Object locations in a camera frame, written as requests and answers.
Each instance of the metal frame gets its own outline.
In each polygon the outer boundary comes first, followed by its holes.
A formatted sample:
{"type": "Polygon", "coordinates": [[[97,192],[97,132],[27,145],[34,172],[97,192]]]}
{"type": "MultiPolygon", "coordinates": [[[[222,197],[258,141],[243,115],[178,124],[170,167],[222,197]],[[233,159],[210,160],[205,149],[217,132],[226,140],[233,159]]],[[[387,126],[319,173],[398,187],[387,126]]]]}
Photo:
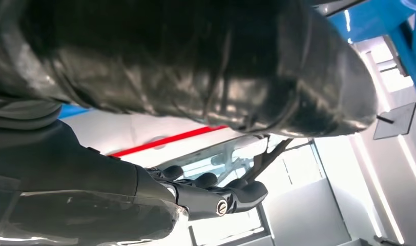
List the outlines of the metal frame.
{"type": "Polygon", "coordinates": [[[322,161],[321,161],[321,156],[320,156],[320,153],[318,152],[318,148],[317,148],[317,145],[315,144],[315,141],[312,139],[311,140],[311,148],[312,148],[312,152],[313,152],[313,154],[314,154],[314,157],[315,157],[315,160],[317,161],[317,163],[319,164],[319,166],[320,166],[320,173],[321,173],[321,177],[323,177],[323,178],[325,178],[325,179],[327,179],[327,183],[329,184],[329,188],[330,188],[330,192],[331,192],[331,194],[332,194],[332,196],[333,196],[333,198],[334,198],[334,200],[335,200],[335,205],[336,205],[336,208],[338,209],[338,213],[339,213],[339,215],[341,216],[341,218],[342,218],[342,223],[344,224],[344,227],[345,227],[345,230],[347,231],[347,233],[348,233],[348,235],[349,235],[349,237],[350,237],[350,240],[352,239],[352,236],[351,236],[351,234],[350,234],[350,231],[348,230],[348,228],[347,228],[347,224],[345,223],[345,219],[344,219],[344,215],[342,214],[342,212],[341,212],[341,209],[340,209],[340,207],[339,207],[339,204],[338,204],[338,200],[336,199],[336,196],[335,196],[335,193],[334,193],[334,191],[333,191],[333,187],[332,187],[332,185],[331,185],[331,183],[330,183],[330,180],[327,178],[327,174],[326,174],[326,170],[324,169],[324,166],[322,165],[322,161]]]}
{"type": "Polygon", "coordinates": [[[389,37],[398,52],[402,65],[412,78],[416,88],[416,59],[411,49],[411,44],[408,42],[404,32],[405,30],[403,30],[400,25],[389,32],[389,37]]]}
{"type": "MultiPolygon", "coordinates": [[[[315,141],[312,138],[310,138],[307,143],[304,143],[304,144],[301,144],[301,145],[297,145],[297,146],[294,146],[294,147],[285,149],[282,153],[287,152],[289,150],[295,150],[295,149],[298,149],[298,148],[301,148],[301,147],[307,146],[307,145],[310,146],[310,148],[312,150],[312,153],[314,154],[315,161],[316,161],[316,163],[319,166],[319,170],[320,170],[320,173],[321,173],[321,177],[323,179],[326,178],[327,175],[326,175],[326,173],[324,171],[324,167],[322,165],[322,161],[321,161],[320,155],[318,153],[318,149],[317,149],[317,147],[315,145],[315,141]]],[[[246,236],[246,237],[243,237],[243,238],[240,238],[240,239],[231,241],[231,242],[219,244],[218,246],[239,246],[241,244],[244,244],[244,243],[247,243],[247,242],[250,242],[250,241],[254,241],[254,240],[257,240],[257,239],[266,237],[266,236],[270,236],[271,239],[272,239],[273,245],[275,245],[274,239],[271,236],[272,234],[271,234],[270,223],[269,223],[268,217],[267,217],[267,215],[265,213],[265,209],[264,209],[263,205],[262,204],[257,205],[256,206],[256,210],[257,210],[257,213],[258,213],[258,217],[259,217],[259,219],[261,221],[261,227],[264,228],[264,231],[258,232],[258,233],[254,233],[252,235],[249,235],[249,236],[246,236]]],[[[193,227],[192,226],[189,226],[189,234],[190,234],[190,238],[191,238],[191,241],[192,241],[192,245],[193,246],[202,246],[202,245],[198,245],[197,244],[196,236],[194,234],[194,230],[193,230],[193,227]]]]}

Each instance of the black fabric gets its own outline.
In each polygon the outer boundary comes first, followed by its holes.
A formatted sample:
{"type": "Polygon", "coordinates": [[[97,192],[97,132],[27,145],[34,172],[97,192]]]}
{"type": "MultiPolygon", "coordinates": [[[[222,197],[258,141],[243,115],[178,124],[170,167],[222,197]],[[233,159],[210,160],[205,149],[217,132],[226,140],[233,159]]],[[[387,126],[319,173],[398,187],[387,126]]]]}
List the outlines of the black fabric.
{"type": "Polygon", "coordinates": [[[359,56],[299,0],[13,1],[0,92],[294,137],[364,130],[377,108],[359,56]]]}
{"type": "Polygon", "coordinates": [[[32,112],[32,115],[28,114],[28,110],[30,109],[25,109],[26,111],[24,111],[24,113],[22,114],[10,114],[7,115],[5,111],[0,111],[0,128],[5,128],[5,129],[14,129],[14,130],[35,130],[35,129],[39,129],[42,127],[46,127],[50,124],[52,124],[53,122],[56,121],[56,119],[58,118],[59,114],[60,114],[60,110],[61,107],[58,104],[54,104],[55,107],[52,107],[48,110],[53,110],[51,112],[46,111],[47,114],[45,116],[42,117],[38,117],[35,118],[35,111],[34,110],[32,112]]]}
{"type": "Polygon", "coordinates": [[[29,120],[46,117],[61,107],[61,104],[43,100],[7,101],[0,107],[0,117],[8,119],[29,120]]]}
{"type": "Polygon", "coordinates": [[[135,165],[86,149],[59,120],[30,131],[0,129],[0,176],[20,180],[22,191],[137,190],[135,165]]]}

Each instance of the white wall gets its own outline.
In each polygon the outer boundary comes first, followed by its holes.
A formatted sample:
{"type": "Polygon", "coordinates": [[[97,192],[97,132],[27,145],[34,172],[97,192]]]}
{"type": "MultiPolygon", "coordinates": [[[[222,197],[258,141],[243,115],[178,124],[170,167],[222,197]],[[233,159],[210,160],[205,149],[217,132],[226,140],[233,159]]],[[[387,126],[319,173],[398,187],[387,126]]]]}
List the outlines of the white wall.
{"type": "Polygon", "coordinates": [[[277,196],[266,210],[275,244],[337,246],[350,241],[327,179],[277,196]]]}
{"type": "Polygon", "coordinates": [[[351,237],[378,246],[374,235],[385,233],[349,138],[318,138],[315,143],[351,237]]]}
{"type": "MultiPolygon", "coordinates": [[[[376,83],[380,101],[379,112],[416,102],[416,93],[412,87],[389,92],[380,73],[375,72],[377,68],[372,62],[372,55],[365,55],[365,59],[376,83]]],[[[373,140],[375,128],[376,124],[373,124],[368,130],[351,136],[348,140],[368,187],[376,214],[380,218],[376,224],[381,225],[383,236],[400,243],[416,245],[416,114],[407,136],[373,140]]],[[[342,164],[344,160],[345,158],[339,158],[342,164]]],[[[339,170],[341,177],[332,177],[334,187],[342,183],[342,178],[351,178],[350,172],[356,173],[353,170],[339,170]]],[[[356,174],[353,183],[361,183],[359,179],[361,178],[356,174]]],[[[360,217],[365,217],[363,210],[360,214],[360,217]]]]}
{"type": "Polygon", "coordinates": [[[270,236],[261,237],[259,239],[243,243],[241,246],[274,246],[270,236]]]}
{"type": "Polygon", "coordinates": [[[369,242],[362,239],[355,239],[339,246],[369,246],[369,242]]]}
{"type": "MultiPolygon", "coordinates": [[[[156,137],[175,136],[205,127],[189,119],[143,114],[119,115],[101,111],[64,118],[63,122],[72,127],[81,145],[97,149],[102,154],[144,145],[156,137]]],[[[222,129],[169,143],[158,149],[123,156],[122,160],[151,167],[241,135],[231,129],[222,129]]]]}

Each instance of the gloved hand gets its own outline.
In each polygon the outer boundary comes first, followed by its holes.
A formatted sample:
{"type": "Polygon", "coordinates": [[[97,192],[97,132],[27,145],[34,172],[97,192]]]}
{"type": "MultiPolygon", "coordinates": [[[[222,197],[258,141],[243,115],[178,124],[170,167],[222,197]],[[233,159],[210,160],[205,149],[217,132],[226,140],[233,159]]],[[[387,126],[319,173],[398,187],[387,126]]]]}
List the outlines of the gloved hand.
{"type": "Polygon", "coordinates": [[[213,173],[204,173],[195,180],[176,180],[183,175],[179,166],[164,170],[151,168],[147,172],[157,182],[172,190],[176,204],[188,210],[190,220],[245,212],[257,206],[268,194],[265,185],[258,181],[247,183],[236,179],[225,187],[215,187],[217,177],[213,173]]]}

